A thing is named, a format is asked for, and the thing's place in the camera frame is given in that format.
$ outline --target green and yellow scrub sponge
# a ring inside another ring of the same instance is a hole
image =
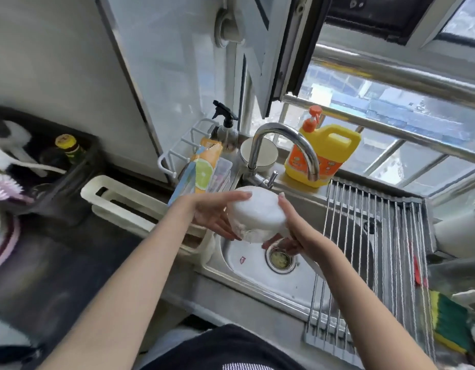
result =
[[[439,292],[429,294],[434,338],[459,353],[471,351],[473,342],[467,327],[467,309]]]

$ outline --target white dish rack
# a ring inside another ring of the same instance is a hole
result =
[[[101,195],[97,193],[107,189]],[[92,204],[99,217],[145,238],[167,212],[167,204],[105,175],[91,179],[80,191]],[[129,207],[144,217],[125,209]],[[215,234],[206,228],[190,225],[178,256],[195,264],[205,265],[215,249]]]
[[[173,146],[167,151],[164,152],[163,154],[160,155],[160,157],[157,160],[157,166],[166,174],[168,174],[171,178],[176,179],[177,178],[177,168],[174,163],[173,157],[176,157],[180,160],[182,160],[185,165],[190,162],[190,157],[183,156],[182,154],[176,152],[176,149],[179,146],[187,146],[190,145],[193,150],[193,154],[195,154],[200,148],[200,140],[202,137],[210,137],[210,134],[206,131],[201,130],[203,125],[205,123],[210,123],[207,127],[207,130],[210,128],[211,125],[219,126],[219,122],[214,121],[209,118],[203,118],[200,119],[197,123],[195,123],[192,128],[187,130],[183,136],[173,144]],[[163,166],[163,162],[166,163],[166,165],[169,167],[168,169]]]

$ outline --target sink drain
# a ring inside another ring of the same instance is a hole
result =
[[[288,274],[296,267],[296,257],[288,255],[277,246],[267,249],[265,259],[268,266],[278,274]]]

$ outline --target faucet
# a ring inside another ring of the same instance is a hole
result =
[[[253,136],[253,144],[251,145],[251,152],[249,154],[249,161],[247,171],[243,174],[243,178],[254,186],[260,186],[266,189],[271,189],[278,172],[274,171],[269,179],[261,176],[256,172],[256,162],[258,161],[258,152],[262,146],[263,137],[266,134],[275,133],[282,135],[292,141],[302,151],[308,163],[308,180],[317,181],[319,179],[320,166],[316,152],[308,142],[308,140],[301,135],[297,130],[283,123],[271,122],[262,125]]]

